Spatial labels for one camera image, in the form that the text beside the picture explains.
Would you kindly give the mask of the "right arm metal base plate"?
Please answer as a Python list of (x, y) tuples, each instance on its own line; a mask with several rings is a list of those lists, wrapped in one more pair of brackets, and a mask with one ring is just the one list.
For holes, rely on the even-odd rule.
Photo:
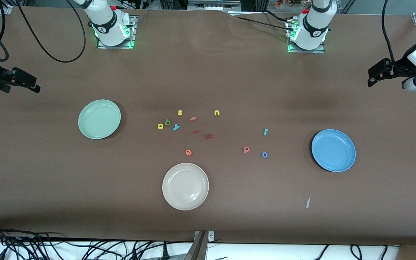
[(99, 49), (133, 49), (137, 34), (138, 16), (122, 13), (114, 25), (104, 27), (94, 25)]

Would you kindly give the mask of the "metal table bracket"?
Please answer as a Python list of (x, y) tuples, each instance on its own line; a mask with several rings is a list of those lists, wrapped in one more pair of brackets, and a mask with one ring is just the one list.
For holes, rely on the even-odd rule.
[(192, 243), (184, 260), (206, 260), (208, 243), (214, 242), (215, 232), (212, 230), (195, 231)]

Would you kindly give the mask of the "blue plate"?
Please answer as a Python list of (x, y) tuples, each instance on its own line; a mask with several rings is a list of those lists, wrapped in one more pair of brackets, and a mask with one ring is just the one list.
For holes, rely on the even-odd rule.
[(311, 142), (314, 161), (329, 172), (344, 172), (356, 161), (353, 141), (345, 133), (336, 129), (318, 132)]

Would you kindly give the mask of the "brown table cover sheet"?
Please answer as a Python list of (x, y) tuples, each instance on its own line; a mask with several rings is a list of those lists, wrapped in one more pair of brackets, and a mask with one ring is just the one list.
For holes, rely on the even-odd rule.
[[(278, 29), (220, 11), (143, 14), (134, 49), (97, 49), (88, 27), (83, 55), (69, 64), (41, 51), (19, 10), (6, 17), (2, 66), (33, 74), (41, 91), (0, 91), (1, 229), (416, 245), (416, 92), (401, 78), (367, 86), (368, 69), (387, 56), (379, 16), (335, 16), (325, 54), (315, 55), (288, 53)], [(98, 99), (118, 105), (121, 123), (94, 140), (78, 117)], [(353, 141), (347, 171), (314, 161), (311, 142), (325, 129)], [(209, 180), (207, 198), (190, 211), (162, 193), (180, 163)]]

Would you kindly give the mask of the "beige plate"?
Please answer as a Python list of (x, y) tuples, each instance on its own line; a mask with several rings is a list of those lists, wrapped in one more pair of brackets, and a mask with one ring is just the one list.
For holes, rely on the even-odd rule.
[(188, 162), (177, 164), (165, 174), (162, 193), (171, 207), (180, 211), (193, 210), (208, 196), (208, 176), (198, 165)]

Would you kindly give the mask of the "grey metal device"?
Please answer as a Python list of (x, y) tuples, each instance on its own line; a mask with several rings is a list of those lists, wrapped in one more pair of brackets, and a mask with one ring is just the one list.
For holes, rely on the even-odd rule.
[(240, 12), (241, 0), (188, 0), (187, 10), (221, 10)]

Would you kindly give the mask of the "light green plate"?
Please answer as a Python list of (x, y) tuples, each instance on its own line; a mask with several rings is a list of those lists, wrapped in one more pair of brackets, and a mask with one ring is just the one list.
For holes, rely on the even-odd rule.
[(107, 99), (90, 102), (78, 117), (79, 131), (90, 139), (104, 139), (120, 126), (122, 114), (118, 105)]

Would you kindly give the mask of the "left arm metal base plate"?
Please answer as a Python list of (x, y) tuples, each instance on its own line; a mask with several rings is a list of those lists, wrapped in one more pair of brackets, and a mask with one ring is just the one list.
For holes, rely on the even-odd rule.
[(309, 53), (309, 54), (324, 54), (325, 53), (325, 47), (324, 47), (324, 40), (325, 36), (322, 37), (320, 40), (319, 46), (315, 49), (307, 50), (301, 48), (294, 40), (296, 36), (299, 33), (299, 20), (297, 20), (298, 16), (294, 16), (292, 18), (288, 18), (286, 22), (284, 22), (284, 25), (287, 29), (291, 29), (290, 31), (287, 31), (287, 48), (288, 52), (296, 52), (296, 53)]

